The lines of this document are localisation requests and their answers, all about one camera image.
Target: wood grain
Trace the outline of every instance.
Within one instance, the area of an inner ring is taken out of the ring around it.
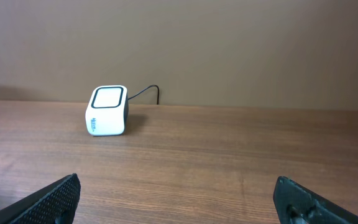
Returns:
[[[75,223],[278,223],[280,175],[358,214],[358,112],[130,105],[96,138],[85,108],[0,101],[0,209],[76,172]]]

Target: white box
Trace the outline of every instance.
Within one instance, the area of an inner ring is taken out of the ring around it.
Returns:
[[[85,112],[88,132],[93,136],[122,134],[128,117],[127,88],[121,85],[99,86],[93,90]]]

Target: beige wall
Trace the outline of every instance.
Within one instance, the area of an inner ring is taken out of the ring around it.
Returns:
[[[163,104],[358,110],[358,1],[0,0],[0,99],[115,84],[158,84]]]

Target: black cable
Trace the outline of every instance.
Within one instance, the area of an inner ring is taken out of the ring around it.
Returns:
[[[136,95],[129,97],[128,100],[137,97],[139,94],[143,93],[144,91],[146,91],[147,89],[152,88],[152,87],[157,87],[157,105],[159,105],[160,104],[160,88],[158,87],[158,85],[150,85],[146,89],[138,92]]]

